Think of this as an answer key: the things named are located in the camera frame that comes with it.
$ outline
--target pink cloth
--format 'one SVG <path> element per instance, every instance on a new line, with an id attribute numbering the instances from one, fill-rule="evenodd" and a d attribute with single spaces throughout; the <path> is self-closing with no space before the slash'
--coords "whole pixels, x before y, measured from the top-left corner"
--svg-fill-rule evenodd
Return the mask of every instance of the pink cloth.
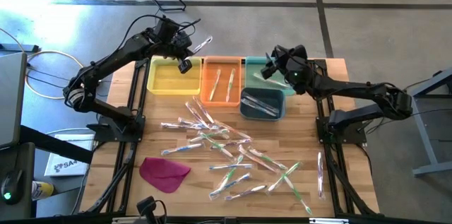
<path id="1" fill-rule="evenodd" d="M 146 158 L 140 166 L 140 176 L 164 193 L 179 188 L 190 167 L 162 158 Z"/>

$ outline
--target yellow tray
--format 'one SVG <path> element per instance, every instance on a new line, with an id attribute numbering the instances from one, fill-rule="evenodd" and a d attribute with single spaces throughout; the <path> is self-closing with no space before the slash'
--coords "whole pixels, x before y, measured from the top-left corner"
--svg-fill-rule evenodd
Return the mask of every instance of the yellow tray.
<path id="1" fill-rule="evenodd" d="M 153 57 L 150 61 L 148 90 L 156 95 L 198 95 L 201 91 L 202 59 L 190 58 L 193 67 L 180 73 L 177 60 Z"/>

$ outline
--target wooden table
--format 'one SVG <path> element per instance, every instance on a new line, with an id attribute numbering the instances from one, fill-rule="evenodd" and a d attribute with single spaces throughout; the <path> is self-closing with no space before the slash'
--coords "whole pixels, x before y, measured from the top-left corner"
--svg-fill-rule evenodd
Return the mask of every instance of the wooden table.
<path id="1" fill-rule="evenodd" d="M 331 78 L 348 81 L 344 59 L 327 59 L 328 74 Z M 125 106 L 133 73 L 133 63 L 118 70 L 113 75 L 108 95 L 108 103 Z M 136 203 L 147 196 L 154 196 L 165 202 L 169 216 L 253 216 L 253 217 L 303 217 L 307 216 L 303 205 L 297 202 L 294 194 L 286 184 L 282 184 L 268 196 L 264 193 L 248 195 L 234 201 L 222 198 L 245 189 L 271 184 L 278 175 L 256 166 L 251 170 L 252 181 L 243 182 L 222 194 L 219 199 L 211 201 L 209 192 L 213 191 L 222 177 L 224 170 L 209 171 L 212 164 L 226 163 L 226 159 L 217 151 L 200 148 L 185 153 L 173 153 L 165 156 L 191 167 L 191 171 L 175 193 L 165 194 L 148 184 L 139 175 L 139 167 L 146 157 L 160 157 L 160 151 L 187 144 L 187 139 L 194 137 L 195 131 L 161 129 L 160 122 L 176 122 L 178 117 L 193 119 L 184 103 L 191 99 L 188 95 L 146 95 L 144 115 L 146 126 L 143 140 L 138 145 L 133 178 L 131 183 L 127 215 L 137 215 Z M 336 109 L 351 110 L 355 102 L 350 98 L 334 97 Z M 333 216 L 333 204 L 328 183 L 326 164 L 324 164 L 324 188 L 326 200 L 321 200 L 317 192 L 317 153 L 323 152 L 318 143 L 315 117 L 317 108 L 314 100 L 307 94 L 286 98 L 287 110 L 278 122 L 258 122 L 242 118 L 238 107 L 208 107 L 210 115 L 221 122 L 243 131 L 253 137 L 253 147 L 279 160 L 286 166 L 302 161 L 300 170 L 290 175 L 291 181 L 311 207 L 314 216 Z M 91 164 L 81 210 L 92 206 L 109 184 L 118 149 L 118 143 L 106 143 L 98 149 Z M 369 163 L 363 152 L 354 145 L 344 145 L 345 162 L 350 183 L 369 207 L 378 212 L 374 185 L 369 170 Z M 245 158 L 244 163 L 251 163 Z M 246 173 L 238 170 L 234 179 Z M 120 202 L 122 184 L 119 185 L 116 205 Z M 345 205 L 343 190 L 338 186 L 341 205 Z"/>

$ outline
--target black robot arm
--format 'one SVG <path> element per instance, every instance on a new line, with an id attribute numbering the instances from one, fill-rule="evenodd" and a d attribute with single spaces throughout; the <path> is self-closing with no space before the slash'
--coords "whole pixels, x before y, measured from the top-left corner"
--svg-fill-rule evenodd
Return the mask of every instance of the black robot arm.
<path id="1" fill-rule="evenodd" d="M 90 66 L 82 68 L 63 89 L 65 104 L 77 112 L 96 112 L 112 118 L 120 127 L 133 121 L 131 110 L 113 107 L 96 98 L 96 88 L 99 80 L 105 78 L 131 61 L 150 59 L 153 55 L 170 57 L 179 61 L 179 70 L 186 73 L 191 68 L 187 59 L 193 52 L 190 37 L 180 30 L 180 25 L 173 20 L 163 17 L 154 28 L 147 28 L 143 32 L 129 38 L 123 47 L 109 56 L 92 61 Z"/>
<path id="2" fill-rule="evenodd" d="M 299 45 L 292 49 L 276 46 L 271 57 L 267 54 L 267 64 L 261 70 L 267 79 L 276 71 L 284 75 L 297 94 L 308 93 L 313 98 L 339 95 L 350 98 L 372 100 L 376 104 L 352 111 L 331 112 L 328 125 L 334 129 L 344 129 L 351 123 L 379 117 L 406 119 L 412 114 L 411 96 L 392 83 L 353 83 L 337 81 L 323 76 L 307 63 L 307 52 Z"/>

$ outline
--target gray floor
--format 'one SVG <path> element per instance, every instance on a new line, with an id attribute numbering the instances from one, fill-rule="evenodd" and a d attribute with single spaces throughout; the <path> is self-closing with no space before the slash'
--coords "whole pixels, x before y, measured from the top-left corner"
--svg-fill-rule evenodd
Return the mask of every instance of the gray floor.
<path id="1" fill-rule="evenodd" d="M 76 56 L 83 64 L 109 54 L 119 44 L 129 23 L 154 6 L 51 5 L 51 0 L 0 1 L 0 25 L 23 43 L 57 49 Z M 316 0 L 187 0 L 187 1 L 285 1 L 312 3 Z M 449 4 L 452 0 L 323 0 L 344 4 Z M 429 78 L 452 65 L 452 10 L 432 9 L 330 9 L 325 10 L 334 57 L 346 59 L 352 81 L 390 81 L 405 87 Z M 317 8 L 190 6 L 186 13 L 169 14 L 176 21 L 201 18 L 194 43 L 208 35 L 214 41 L 202 55 L 263 56 L 275 45 L 303 44 L 310 57 L 326 57 Z M 132 32 L 153 26 L 143 19 Z M 0 35 L 0 42 L 10 42 Z M 75 63 L 46 54 L 32 61 L 42 71 L 70 78 Z M 45 78 L 63 86 L 64 81 Z M 43 93 L 60 95 L 61 89 L 39 82 Z M 108 85 L 101 88 L 105 93 Z M 358 105 L 366 102 L 357 101 Z M 94 114 L 79 114 L 59 100 L 47 100 L 25 90 L 23 124 L 40 131 L 84 126 Z M 449 146 L 437 147 L 444 160 L 452 160 Z M 381 212 L 387 216 L 452 222 L 452 172 L 417 179 L 411 169 L 428 159 L 412 119 L 394 122 L 369 136 L 369 154 Z M 37 154 L 37 165 L 47 161 Z M 77 187 L 79 179 L 57 180 Z M 67 214 L 76 191 L 38 203 L 39 216 Z"/>

